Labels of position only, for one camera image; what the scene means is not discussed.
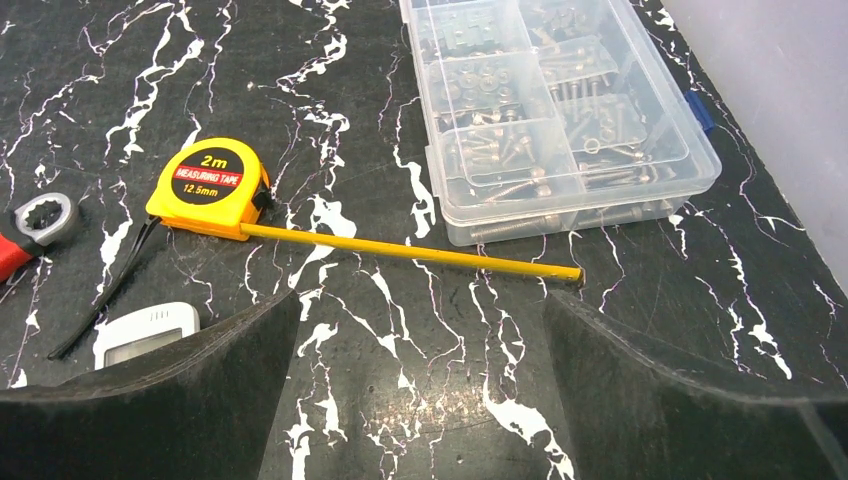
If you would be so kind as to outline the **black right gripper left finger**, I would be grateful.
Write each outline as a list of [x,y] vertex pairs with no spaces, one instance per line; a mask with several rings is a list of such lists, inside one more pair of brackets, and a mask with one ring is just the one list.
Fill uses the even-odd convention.
[[1,394],[5,479],[255,479],[300,325],[279,293],[159,349]]

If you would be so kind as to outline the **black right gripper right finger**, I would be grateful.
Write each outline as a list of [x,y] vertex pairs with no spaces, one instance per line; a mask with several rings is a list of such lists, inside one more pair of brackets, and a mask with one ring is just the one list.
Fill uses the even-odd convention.
[[574,295],[544,306],[582,479],[843,479],[847,397],[735,372]]

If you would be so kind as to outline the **small white digital device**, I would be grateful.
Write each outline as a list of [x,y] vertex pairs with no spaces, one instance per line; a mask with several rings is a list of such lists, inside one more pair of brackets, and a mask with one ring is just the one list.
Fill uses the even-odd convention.
[[96,326],[94,369],[122,363],[200,330],[198,311],[186,302],[149,306]]

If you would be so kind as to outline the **yellow tape measure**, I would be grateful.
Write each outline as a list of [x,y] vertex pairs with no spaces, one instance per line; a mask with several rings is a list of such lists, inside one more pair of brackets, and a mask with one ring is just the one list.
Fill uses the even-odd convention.
[[162,170],[145,210],[175,228],[235,241],[249,236],[272,203],[270,180],[257,153],[228,137],[195,142]]

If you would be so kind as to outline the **clear plastic screw box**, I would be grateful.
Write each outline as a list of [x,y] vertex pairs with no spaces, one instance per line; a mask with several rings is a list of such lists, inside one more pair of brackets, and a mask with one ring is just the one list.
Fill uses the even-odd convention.
[[664,218],[721,162],[628,1],[404,1],[457,246]]

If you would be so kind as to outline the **red handled ratchet wrench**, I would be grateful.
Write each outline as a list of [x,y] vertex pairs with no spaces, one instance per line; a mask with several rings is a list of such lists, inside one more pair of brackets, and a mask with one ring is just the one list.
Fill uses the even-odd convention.
[[67,241],[80,220],[78,204],[48,192],[1,213],[1,281],[30,260]]

